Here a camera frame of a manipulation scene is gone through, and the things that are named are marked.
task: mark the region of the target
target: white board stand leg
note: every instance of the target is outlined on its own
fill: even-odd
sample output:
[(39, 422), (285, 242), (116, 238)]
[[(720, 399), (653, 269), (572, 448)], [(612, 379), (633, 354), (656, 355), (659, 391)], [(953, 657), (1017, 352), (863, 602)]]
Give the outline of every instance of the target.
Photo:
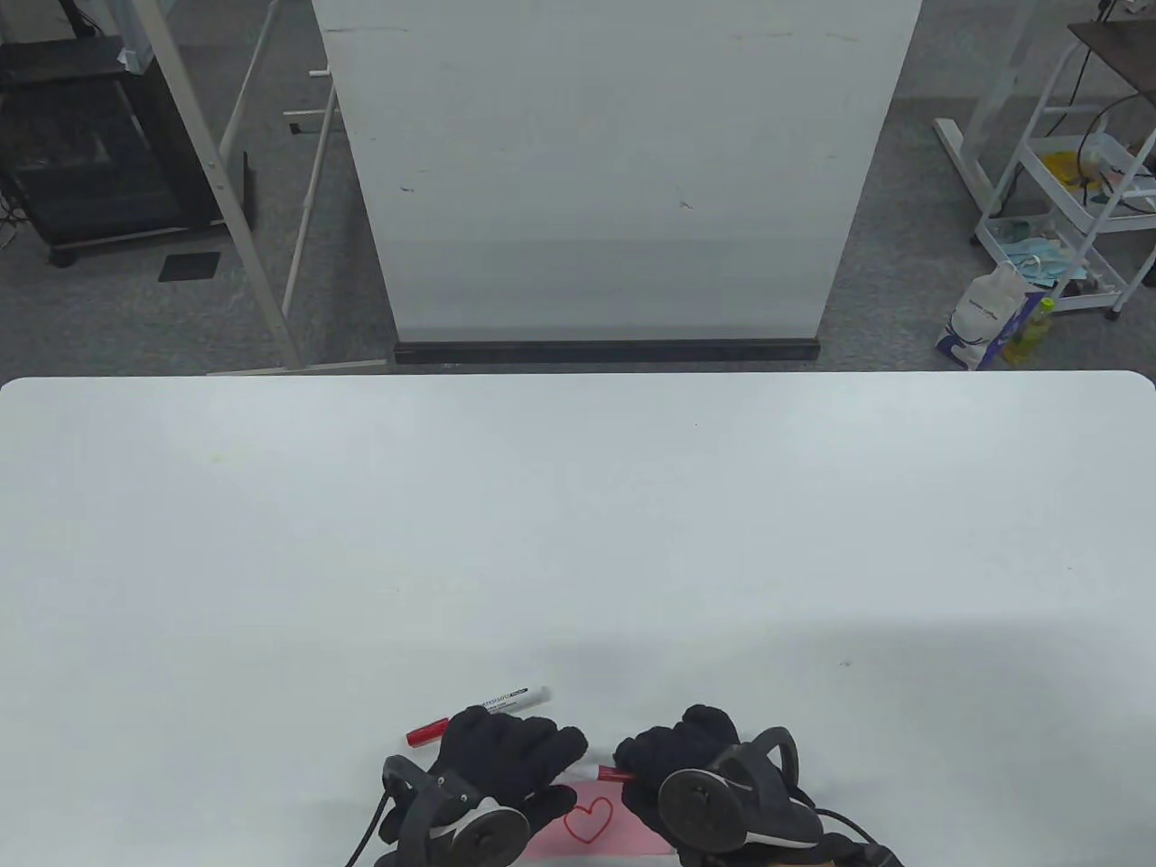
[(265, 318), (265, 324), (273, 335), (273, 341), (281, 353), (286, 368), (289, 370), (299, 370), (304, 365), (301, 354), (297, 350), (297, 343), (292, 334), (289, 333), (289, 325), (281, 313), (281, 305), (273, 296), (269, 276), (261, 262), (260, 253), (257, 252), (253, 232), (249, 228), (249, 221), (245, 218), (240, 198), (232, 186), (228, 165), (221, 157), (217, 143), (213, 140), (213, 133), (205, 121), (205, 114), (201, 112), (200, 103), (197, 101), (193, 83), (188, 79), (188, 71), (180, 58), (180, 50), (172, 38), (169, 24), (164, 20), (164, 15), (157, 6), (156, 0), (132, 1), (136, 8), (141, 27), (144, 28), (144, 32), (148, 34), (149, 42), (153, 44), (153, 51), (157, 62), (161, 65), (161, 72), (164, 73), (164, 79), (169, 83), (169, 90), (172, 92), (172, 99), (177, 104), (177, 111), (180, 112), (180, 118), (185, 123), (185, 129), (188, 132), (188, 138), (197, 150), (197, 156), (201, 161), (205, 177), (208, 178), (209, 186), (213, 187), (213, 195), (216, 198), (217, 207), (221, 209), (221, 216), (229, 227), (232, 243), (237, 246), (237, 253), (245, 266), (245, 273), (249, 275), (249, 286), (253, 292), (253, 298), (257, 301), (257, 306)]
[(1015, 18), (1008, 30), (1005, 60), (992, 86), (971, 113), (968, 128), (961, 131), (951, 118), (936, 118), (934, 123), (936, 135), (980, 209), (986, 208), (992, 198), (992, 181), (979, 165), (979, 154), (991, 138), (992, 124), (1015, 90), (1028, 49), (1031, 47), (1039, 6), (1039, 0), (1017, 0)]

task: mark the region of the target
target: red heart drawing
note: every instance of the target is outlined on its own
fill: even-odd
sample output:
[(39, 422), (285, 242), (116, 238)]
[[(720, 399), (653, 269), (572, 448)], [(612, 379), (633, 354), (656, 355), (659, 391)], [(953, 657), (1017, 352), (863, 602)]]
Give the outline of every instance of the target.
[[(605, 803), (606, 809), (598, 810), (595, 815), (595, 808), (599, 803)], [(566, 827), (571, 837), (588, 846), (610, 827), (612, 818), (614, 818), (614, 805), (609, 799), (599, 796), (591, 801), (590, 807), (575, 807), (562, 820), (562, 823)]]

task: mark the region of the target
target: yellow bottle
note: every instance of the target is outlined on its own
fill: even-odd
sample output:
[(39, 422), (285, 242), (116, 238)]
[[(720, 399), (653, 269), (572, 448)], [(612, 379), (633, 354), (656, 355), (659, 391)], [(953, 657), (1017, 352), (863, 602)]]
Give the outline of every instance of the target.
[(1013, 368), (1024, 364), (1031, 357), (1031, 354), (1036, 351), (1039, 341), (1044, 339), (1044, 335), (1052, 327), (1052, 313), (1054, 311), (1055, 301), (1053, 298), (1044, 298), (1039, 302), (1039, 305), (1028, 318), (1024, 326), (1003, 347), (1003, 351), (1000, 353), (1003, 356), (1003, 361)]

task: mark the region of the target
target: cart wheel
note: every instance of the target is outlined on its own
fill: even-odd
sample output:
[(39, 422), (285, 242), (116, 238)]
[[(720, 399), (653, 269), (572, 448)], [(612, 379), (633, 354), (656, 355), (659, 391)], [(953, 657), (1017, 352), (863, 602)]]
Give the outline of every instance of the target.
[(76, 253), (72, 250), (55, 250), (49, 251), (49, 265), (53, 268), (71, 268), (76, 264)]

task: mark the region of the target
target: whiteboard marker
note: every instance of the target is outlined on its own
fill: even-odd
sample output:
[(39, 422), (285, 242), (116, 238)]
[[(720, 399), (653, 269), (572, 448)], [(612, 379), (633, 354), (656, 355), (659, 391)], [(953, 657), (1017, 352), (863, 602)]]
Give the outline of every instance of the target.
[(560, 778), (566, 783), (578, 780), (598, 780), (599, 783), (630, 783), (635, 775), (620, 771), (617, 768), (609, 768), (605, 764), (587, 764), (579, 762), (572, 764), (562, 772)]
[[(546, 687), (523, 687), (521, 689), (516, 689), (491, 698), (488, 702), (482, 702), (481, 705), (490, 713), (513, 713), (514, 711), (524, 711), (527, 707), (533, 707), (548, 701), (550, 701), (550, 690)], [(432, 743), (445, 734), (449, 725), (450, 718), (444, 717), (437, 722), (430, 722), (421, 728), (415, 728), (406, 735), (406, 743), (410, 747), (423, 747), (427, 743)]]

